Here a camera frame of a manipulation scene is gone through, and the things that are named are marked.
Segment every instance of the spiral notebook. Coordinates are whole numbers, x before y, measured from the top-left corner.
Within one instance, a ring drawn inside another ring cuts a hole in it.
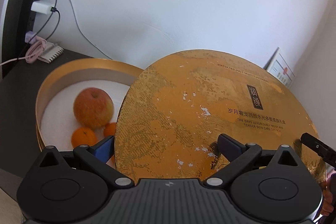
[[[64,49],[58,46],[58,44],[47,42],[44,52],[37,59],[49,64],[60,56],[63,51]]]

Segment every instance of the dark gray tabletop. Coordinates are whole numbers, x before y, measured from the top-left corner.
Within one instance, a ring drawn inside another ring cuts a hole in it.
[[[88,56],[64,50],[50,64],[24,60],[0,81],[0,168],[24,177],[38,156],[35,100],[43,80],[58,66]]]

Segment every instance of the white wall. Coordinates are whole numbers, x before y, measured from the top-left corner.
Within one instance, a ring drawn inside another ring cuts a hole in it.
[[[294,72],[328,1],[73,0],[83,32],[116,60],[145,68],[172,52],[208,48],[263,66],[279,46]],[[76,29],[68,0],[59,0],[57,8],[62,19],[50,40],[103,57]],[[56,19],[42,35],[51,32]],[[35,29],[45,20],[37,16]]]
[[[336,0],[291,91],[315,124],[320,139],[336,149]]]

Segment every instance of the gold round lid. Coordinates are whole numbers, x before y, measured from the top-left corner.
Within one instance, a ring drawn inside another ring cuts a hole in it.
[[[318,182],[322,159],[300,143],[318,138],[311,119],[275,77],[240,57],[210,50],[168,55],[127,92],[115,133],[117,170],[139,178],[201,180],[228,164],[216,151],[225,133],[263,149],[291,145]]]

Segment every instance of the red apple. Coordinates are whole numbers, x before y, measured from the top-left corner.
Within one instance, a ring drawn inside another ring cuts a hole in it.
[[[113,102],[103,90],[87,88],[82,90],[73,103],[76,120],[91,129],[102,127],[113,116]]]

